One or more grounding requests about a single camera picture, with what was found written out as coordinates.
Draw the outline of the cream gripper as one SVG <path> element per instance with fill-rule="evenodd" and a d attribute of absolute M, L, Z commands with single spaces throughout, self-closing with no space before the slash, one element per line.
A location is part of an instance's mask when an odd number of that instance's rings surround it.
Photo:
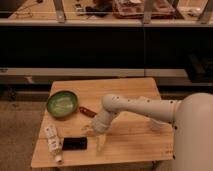
<path fill-rule="evenodd" d="M 100 154 L 106 142 L 106 135 L 92 129 L 92 126 L 90 124 L 84 125 L 81 130 L 87 131 L 87 136 L 97 136 L 96 151 L 98 154 Z"/>

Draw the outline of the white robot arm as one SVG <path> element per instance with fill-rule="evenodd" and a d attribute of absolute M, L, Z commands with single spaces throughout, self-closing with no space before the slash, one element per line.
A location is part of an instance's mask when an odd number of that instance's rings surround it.
<path fill-rule="evenodd" d="M 106 94 L 101 109 L 83 129 L 102 135 L 125 111 L 172 124 L 172 171 L 213 171 L 213 94 L 194 93 L 183 100 L 133 99 Z"/>

